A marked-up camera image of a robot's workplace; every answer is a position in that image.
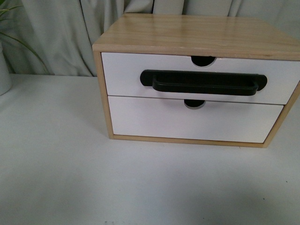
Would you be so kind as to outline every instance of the white drawer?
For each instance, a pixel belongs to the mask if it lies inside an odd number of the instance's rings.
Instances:
[[[207,101],[189,109],[183,100],[108,97],[113,133],[263,143],[282,105]]]
[[[199,67],[189,56],[110,52],[101,55],[107,94],[111,96],[285,105],[300,79],[299,61],[217,58],[209,66]],[[160,92],[141,84],[140,75],[146,69],[261,74],[268,82],[253,96]]]

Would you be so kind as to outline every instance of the top drawer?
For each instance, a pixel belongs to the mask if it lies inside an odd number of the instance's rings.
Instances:
[[[216,58],[208,66],[200,67],[190,56],[103,52],[102,62],[110,96],[285,105],[300,79],[298,61]],[[268,83],[253,96],[160,92],[141,84],[140,75],[146,69],[261,74],[268,78]]]

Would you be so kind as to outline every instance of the white pot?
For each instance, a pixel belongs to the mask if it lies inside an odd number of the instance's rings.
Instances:
[[[2,44],[0,42],[0,95],[3,95],[5,92],[7,92],[11,86],[12,83],[2,53]]]

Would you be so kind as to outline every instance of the curtain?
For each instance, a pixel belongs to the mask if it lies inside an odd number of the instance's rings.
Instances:
[[[6,0],[0,30],[28,43],[40,61],[16,41],[0,36],[7,65],[20,74],[96,76],[91,45],[123,13],[247,16],[260,18],[300,39],[299,0]]]

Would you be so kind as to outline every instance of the wooden cabinet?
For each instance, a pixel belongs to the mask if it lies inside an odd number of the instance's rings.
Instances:
[[[93,51],[113,139],[267,147],[300,93],[300,41],[254,18],[125,14]],[[148,70],[162,78],[180,72],[183,80],[191,72],[221,75],[233,91],[188,91],[198,85],[193,80],[160,83],[181,91],[158,91],[141,82]],[[235,92],[246,75],[266,84],[251,95]],[[253,79],[246,85],[257,85]],[[213,82],[207,86],[219,89]],[[189,107],[186,99],[204,104]]]

